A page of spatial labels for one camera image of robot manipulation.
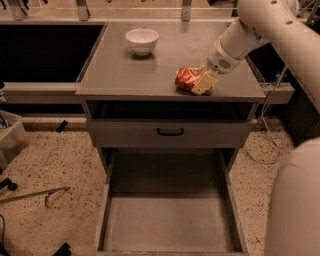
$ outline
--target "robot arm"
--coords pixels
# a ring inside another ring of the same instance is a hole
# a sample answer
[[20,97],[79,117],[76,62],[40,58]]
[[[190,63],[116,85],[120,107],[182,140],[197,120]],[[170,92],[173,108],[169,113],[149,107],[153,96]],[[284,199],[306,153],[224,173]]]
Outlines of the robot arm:
[[320,36],[301,23],[296,0],[239,0],[239,18],[210,49],[207,66],[229,73],[270,42],[313,103],[320,107]]

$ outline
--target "metal rod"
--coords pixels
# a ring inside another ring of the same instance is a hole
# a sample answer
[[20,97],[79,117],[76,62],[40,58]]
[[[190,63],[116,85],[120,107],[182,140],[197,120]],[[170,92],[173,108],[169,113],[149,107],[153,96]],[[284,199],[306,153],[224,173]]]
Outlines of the metal rod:
[[272,93],[274,93],[274,91],[279,87],[279,85],[280,85],[280,83],[281,83],[282,79],[284,78],[284,76],[285,76],[285,74],[286,74],[287,71],[288,71],[288,66],[285,64],[285,66],[283,67],[281,73],[276,76],[276,80],[275,80],[275,82],[272,84],[272,86],[273,86],[272,91],[270,91],[270,92],[268,93],[268,95],[267,95],[267,97],[266,97],[266,99],[265,99],[265,101],[264,101],[264,104],[263,104],[262,110],[261,110],[261,114],[260,114],[260,117],[259,117],[259,119],[258,119],[258,120],[259,120],[259,123],[261,123],[261,121],[262,121],[262,124],[264,125],[264,128],[266,128],[266,127],[265,127],[265,124],[264,124],[264,122],[263,122],[263,119],[264,119],[264,117],[265,117],[266,112],[267,112],[267,111],[268,111],[268,112],[270,111],[270,108],[269,108],[270,105],[268,104],[268,100],[269,100],[269,98],[271,97]]
[[312,9],[312,11],[311,11],[306,23],[305,23],[307,26],[309,26],[311,24],[311,21],[314,18],[314,15],[316,14],[316,12],[318,10],[319,5],[320,5],[320,0],[316,0],[315,4],[313,6],[313,9]]
[[192,0],[182,1],[181,19],[182,21],[189,21],[191,18]]
[[15,20],[23,20],[26,17],[17,0],[8,0],[12,15]]
[[35,196],[40,196],[40,195],[44,195],[44,194],[49,194],[50,195],[50,194],[56,193],[56,192],[61,191],[61,190],[67,191],[69,189],[70,189],[70,187],[61,187],[61,188],[55,188],[55,189],[40,191],[40,192],[36,192],[36,193],[32,193],[32,194],[11,197],[11,198],[0,200],[0,204],[9,203],[9,202],[12,202],[12,201],[18,201],[18,200],[26,199],[26,198],[29,198],[29,197],[35,197]]
[[76,0],[78,6],[79,19],[82,21],[87,21],[89,19],[89,11],[87,8],[86,0]]

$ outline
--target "terrazzo floor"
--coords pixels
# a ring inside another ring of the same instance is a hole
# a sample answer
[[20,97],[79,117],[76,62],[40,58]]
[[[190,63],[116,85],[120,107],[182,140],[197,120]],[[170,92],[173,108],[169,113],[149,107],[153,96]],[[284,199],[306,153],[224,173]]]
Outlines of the terrazzo floor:
[[[259,164],[241,149],[231,171],[242,228],[251,256],[263,256],[267,210],[279,166],[294,148],[277,118],[268,119],[281,157],[275,164]],[[70,186],[66,192],[0,205],[6,221],[4,246],[12,256],[51,256],[62,244],[74,256],[90,256],[96,232],[105,172],[86,131],[55,129],[28,131],[30,145],[0,175],[18,184],[16,191],[0,190],[0,200],[12,196]],[[277,157],[269,135],[254,127],[246,143],[251,155],[262,161]]]

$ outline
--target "gray cabinet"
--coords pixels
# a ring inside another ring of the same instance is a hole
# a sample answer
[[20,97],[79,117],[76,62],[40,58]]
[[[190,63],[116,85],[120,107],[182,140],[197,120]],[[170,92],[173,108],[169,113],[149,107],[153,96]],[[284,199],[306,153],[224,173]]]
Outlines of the gray cabinet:
[[[157,30],[151,56],[124,35]],[[265,95],[243,62],[210,96],[176,89],[222,22],[110,22],[77,90],[106,170],[97,255],[248,255],[229,171]]]

